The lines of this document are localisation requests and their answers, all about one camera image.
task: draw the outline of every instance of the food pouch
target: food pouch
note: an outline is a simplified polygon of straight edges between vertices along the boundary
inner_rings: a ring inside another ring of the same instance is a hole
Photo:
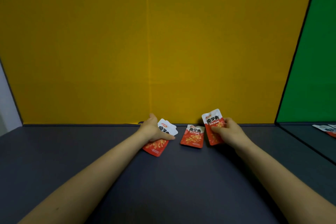
[[[202,148],[204,140],[204,127],[188,125],[180,144]]]
[[[167,134],[175,136],[178,132],[176,130],[176,126],[171,124],[169,121],[161,119],[157,123],[158,128]],[[144,147],[142,147],[149,154],[154,155],[155,157],[159,157],[163,150],[166,148],[168,144],[167,140],[159,139],[155,142],[149,142]]]
[[[313,125],[313,127],[318,128],[324,132],[326,132],[328,135],[336,138],[336,128],[334,128],[335,125]]]
[[[203,122],[205,124],[205,129],[207,131],[208,139],[210,145],[216,145],[223,143],[221,136],[217,133],[212,132],[211,127],[226,127],[226,123],[219,109],[215,109],[209,113],[204,113],[202,115]]]

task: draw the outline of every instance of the yellow backdrop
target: yellow backdrop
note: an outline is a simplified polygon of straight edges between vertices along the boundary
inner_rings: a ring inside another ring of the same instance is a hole
[[[308,0],[1,0],[26,124],[273,123]]]

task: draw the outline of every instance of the vertical crease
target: vertical crease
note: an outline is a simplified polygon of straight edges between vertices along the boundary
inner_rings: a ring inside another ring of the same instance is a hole
[[[149,91],[149,112],[152,112],[152,60],[151,60],[151,38],[149,33],[149,0],[146,0],[146,28],[147,28],[147,51],[148,51],[148,91]]]

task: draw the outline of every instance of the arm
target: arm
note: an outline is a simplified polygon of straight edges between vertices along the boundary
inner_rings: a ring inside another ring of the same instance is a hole
[[[148,141],[175,138],[158,129],[158,120],[154,114],[149,117],[135,134],[51,193],[19,224],[84,223],[142,146]]]
[[[336,207],[256,146],[231,118],[212,127],[232,146],[271,195],[289,223],[336,223]]]

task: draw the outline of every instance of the green wall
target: green wall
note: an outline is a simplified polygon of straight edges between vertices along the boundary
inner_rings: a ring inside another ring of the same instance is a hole
[[[336,0],[311,2],[277,121],[336,121]]]

